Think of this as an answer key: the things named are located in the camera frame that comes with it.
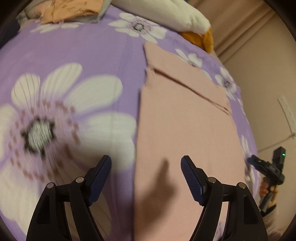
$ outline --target beige curtain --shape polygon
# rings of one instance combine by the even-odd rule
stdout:
[[[211,23],[214,49],[225,63],[275,12],[263,0],[189,0]]]

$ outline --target blue gripper pad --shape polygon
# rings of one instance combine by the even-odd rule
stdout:
[[[86,185],[89,186],[90,190],[88,198],[90,206],[99,199],[100,193],[102,192],[104,184],[110,173],[111,165],[111,158],[104,155],[98,165],[93,168],[91,174],[88,176]]]
[[[193,199],[203,206],[205,201],[203,186],[197,177],[198,174],[193,170],[192,165],[194,166],[189,156],[184,156],[181,159],[181,170],[189,186]]]

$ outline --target wall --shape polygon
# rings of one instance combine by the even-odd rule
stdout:
[[[224,65],[242,88],[257,148],[286,139],[289,126],[277,98],[284,95],[296,117],[296,42],[281,19],[272,17]],[[259,157],[271,161],[273,150],[280,145],[287,155],[286,180],[277,198],[277,221],[279,227],[287,228],[296,212],[296,139],[262,151]]]

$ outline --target bed sheet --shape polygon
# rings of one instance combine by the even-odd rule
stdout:
[[[245,156],[257,154],[241,89],[176,32],[113,6],[97,24],[31,23],[0,50],[0,215],[18,241],[25,241],[46,183],[71,182],[103,154],[111,156],[112,171],[94,210],[96,222],[106,240],[132,240],[145,41],[224,86]],[[259,176],[249,168],[256,195]]]

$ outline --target pink garment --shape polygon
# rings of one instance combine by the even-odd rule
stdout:
[[[180,168],[189,155],[220,182],[244,181],[244,156],[223,87],[146,42],[135,173],[135,241],[187,241],[202,207]],[[220,220],[225,220],[227,203]]]

